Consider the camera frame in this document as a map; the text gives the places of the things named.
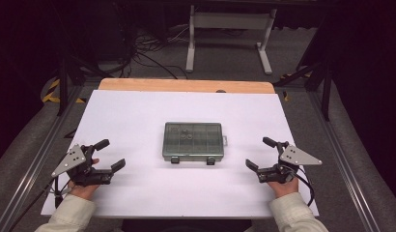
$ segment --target human hand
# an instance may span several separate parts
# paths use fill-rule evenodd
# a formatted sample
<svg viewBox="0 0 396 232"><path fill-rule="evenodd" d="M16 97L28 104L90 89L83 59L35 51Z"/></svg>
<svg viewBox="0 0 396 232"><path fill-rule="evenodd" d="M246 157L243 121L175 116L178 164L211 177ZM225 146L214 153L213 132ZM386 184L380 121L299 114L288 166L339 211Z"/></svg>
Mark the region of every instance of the human hand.
<svg viewBox="0 0 396 232"><path fill-rule="evenodd" d="M99 159L93 159L93 164L96 164L98 162ZM69 181L69 188L71 188L69 194L78 196L86 200L91 200L93 197L93 193L96 191L98 187L99 185L87 186L87 187L77 186L73 181Z"/></svg>
<svg viewBox="0 0 396 232"><path fill-rule="evenodd" d="M275 197L279 198L287 194L298 192L299 179L295 177L291 182L280 184L278 182L268 182L268 185L273 189Z"/></svg>

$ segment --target sleeve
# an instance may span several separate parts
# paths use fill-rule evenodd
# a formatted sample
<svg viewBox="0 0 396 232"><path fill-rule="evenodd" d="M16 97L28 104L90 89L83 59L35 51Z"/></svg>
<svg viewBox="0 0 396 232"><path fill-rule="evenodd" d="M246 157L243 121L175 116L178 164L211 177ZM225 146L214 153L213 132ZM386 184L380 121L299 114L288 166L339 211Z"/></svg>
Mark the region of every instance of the sleeve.
<svg viewBox="0 0 396 232"><path fill-rule="evenodd" d="M49 222L40 226L36 231L84 231L95 210L94 202L68 194Z"/></svg>
<svg viewBox="0 0 396 232"><path fill-rule="evenodd" d="M326 232L325 226L315 219L300 193L279 197L269 204L280 232Z"/></svg>

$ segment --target white table surface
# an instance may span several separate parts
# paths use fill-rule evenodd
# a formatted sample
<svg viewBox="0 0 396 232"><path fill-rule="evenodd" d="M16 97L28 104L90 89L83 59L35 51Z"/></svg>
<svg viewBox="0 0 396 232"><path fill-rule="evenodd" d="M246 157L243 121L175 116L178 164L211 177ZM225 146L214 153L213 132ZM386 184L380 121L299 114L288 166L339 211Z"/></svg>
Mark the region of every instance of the white table surface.
<svg viewBox="0 0 396 232"><path fill-rule="evenodd" d="M220 123L228 138L224 159L214 166L164 161L166 122ZM264 136L295 145L275 94L96 90L71 147L106 138L110 145L93 155L100 158L95 168L109 169L126 159L127 165L111 184L95 193L96 217L270 218L273 191L245 165L246 159L260 168L277 163L277 150L262 142ZM66 173L61 175L60 187L67 180ZM299 191L308 202L309 188L300 183ZM315 216L319 214L315 203L310 208ZM54 211L50 194L42 215Z"/></svg>

